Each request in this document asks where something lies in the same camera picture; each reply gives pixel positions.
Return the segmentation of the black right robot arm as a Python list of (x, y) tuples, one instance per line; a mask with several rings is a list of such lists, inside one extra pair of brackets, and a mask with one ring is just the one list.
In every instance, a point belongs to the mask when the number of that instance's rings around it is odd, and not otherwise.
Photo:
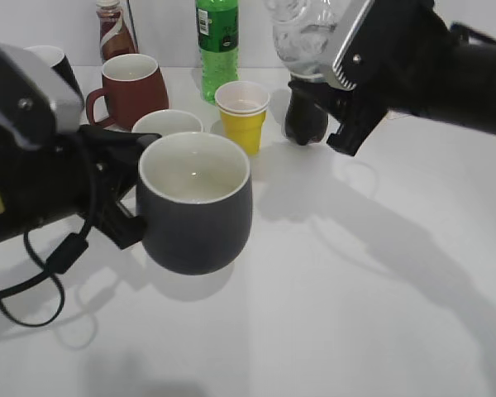
[(496, 40), (447, 25), (432, 1), (354, 1), (318, 64), (290, 88), (340, 124), (327, 144), (355, 155), (395, 111), (496, 135)]

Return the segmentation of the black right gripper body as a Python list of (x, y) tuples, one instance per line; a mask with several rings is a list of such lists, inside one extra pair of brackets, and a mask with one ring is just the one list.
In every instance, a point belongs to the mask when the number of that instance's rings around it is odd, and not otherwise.
[(374, 1), (344, 60), (348, 79), (388, 111), (451, 117), (446, 60), (455, 44), (433, 1)]

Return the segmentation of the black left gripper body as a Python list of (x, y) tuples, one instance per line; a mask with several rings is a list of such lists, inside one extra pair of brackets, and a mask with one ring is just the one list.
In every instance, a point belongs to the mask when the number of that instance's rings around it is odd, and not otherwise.
[[(0, 243), (72, 214), (83, 217), (87, 229), (93, 226), (101, 203), (99, 171), (91, 147), (94, 136), (77, 123), (82, 110), (83, 101), (71, 88), (55, 107), (35, 104), (6, 116), (0, 103)], [(19, 146), (22, 137), (13, 129), (15, 122), (32, 133), (26, 117), (58, 112), (72, 117), (72, 130), (53, 133), (48, 145), (35, 151)]]

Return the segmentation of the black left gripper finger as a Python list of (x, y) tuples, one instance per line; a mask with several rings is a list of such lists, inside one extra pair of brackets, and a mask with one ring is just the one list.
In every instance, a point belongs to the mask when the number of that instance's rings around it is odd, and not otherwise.
[(82, 125), (84, 139), (96, 163), (137, 165), (144, 150), (162, 136), (158, 133), (117, 132), (91, 125)]
[(99, 162), (96, 179), (98, 202), (94, 226), (119, 249), (140, 242), (145, 234), (145, 220), (133, 215), (122, 203), (137, 183), (136, 164)]

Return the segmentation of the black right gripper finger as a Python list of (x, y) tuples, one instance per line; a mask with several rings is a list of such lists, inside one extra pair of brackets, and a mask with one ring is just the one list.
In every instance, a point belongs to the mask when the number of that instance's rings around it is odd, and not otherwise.
[(355, 156), (365, 140), (384, 119), (388, 108), (361, 93), (337, 90), (330, 114), (339, 122), (327, 144), (342, 155)]
[(313, 83), (302, 79), (291, 79), (291, 90), (300, 92), (341, 124), (355, 124), (353, 92), (333, 88), (327, 83)]

